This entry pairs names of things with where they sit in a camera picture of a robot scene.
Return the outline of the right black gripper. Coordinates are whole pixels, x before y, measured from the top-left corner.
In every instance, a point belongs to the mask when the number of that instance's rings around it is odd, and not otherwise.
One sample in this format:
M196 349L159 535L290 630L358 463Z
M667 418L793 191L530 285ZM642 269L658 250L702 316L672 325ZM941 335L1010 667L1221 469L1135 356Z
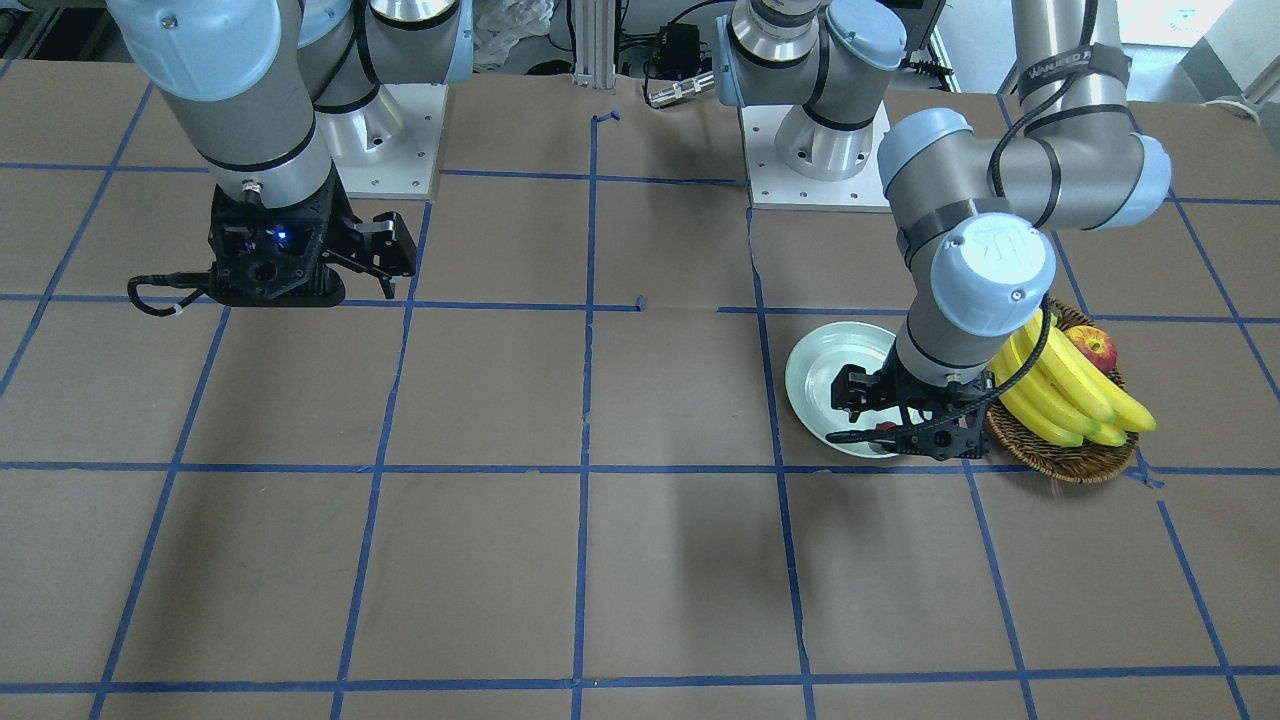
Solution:
M215 261L206 293L236 307L334 307L346 299L334 265L374 277L383 297L396 299L401 278L417 270L417 246L402 215L360 220L335 170L315 193L285 208L215 190L209 242Z

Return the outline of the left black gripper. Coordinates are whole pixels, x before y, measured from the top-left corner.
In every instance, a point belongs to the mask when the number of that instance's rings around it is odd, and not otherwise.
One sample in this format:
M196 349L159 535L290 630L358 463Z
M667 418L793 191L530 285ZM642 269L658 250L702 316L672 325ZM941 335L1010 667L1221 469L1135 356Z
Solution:
M900 428L892 436L870 429L828 433L833 445L870 442L893 454L983 459L988 452L983 432L986 414L995 402L995 377L988 370L968 383L948 380L928 386L911 375L892 350L886 364L872 374L856 364L844 365L831 384L829 405L846 411L850 421L869 411L892 410Z

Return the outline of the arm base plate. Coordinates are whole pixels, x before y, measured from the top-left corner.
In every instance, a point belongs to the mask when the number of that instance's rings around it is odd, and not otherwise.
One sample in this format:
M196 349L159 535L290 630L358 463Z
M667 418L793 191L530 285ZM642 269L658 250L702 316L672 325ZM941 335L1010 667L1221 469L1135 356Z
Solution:
M347 195L433 199L448 97L445 85L384 85L358 110L320 114Z
M890 211L877 165L884 106L854 131L824 127L799 105L742 108L740 120L755 209Z

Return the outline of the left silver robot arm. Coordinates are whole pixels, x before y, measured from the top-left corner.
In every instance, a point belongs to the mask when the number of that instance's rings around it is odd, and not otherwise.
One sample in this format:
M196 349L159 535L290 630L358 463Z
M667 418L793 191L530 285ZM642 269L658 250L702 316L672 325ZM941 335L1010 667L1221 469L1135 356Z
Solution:
M1021 379L989 363L1028 322L1046 322L1056 270L1048 231L1128 227L1164 202L1172 161L1132 128L1130 60L1112 1L1015 1L1021 117L980 138L959 111L892 124L876 154L915 299L878 366L822 361L794 401L833 447L938 460L982 457L989 406ZM906 55L905 28L878 1L737 1L717 20L713 72L731 108L790 105L787 163L819 176L819 146L864 145Z

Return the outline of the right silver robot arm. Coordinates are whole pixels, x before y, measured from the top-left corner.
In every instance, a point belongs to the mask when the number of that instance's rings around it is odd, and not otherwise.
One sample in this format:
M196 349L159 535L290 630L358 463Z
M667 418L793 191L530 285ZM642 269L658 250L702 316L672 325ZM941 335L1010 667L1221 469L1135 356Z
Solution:
M340 169L410 141L393 85L453 85L474 68L471 1L110 1L212 192L204 272L137 275L150 316L210 297L232 307L334 307L340 270L385 299L419 269L403 217L360 219Z

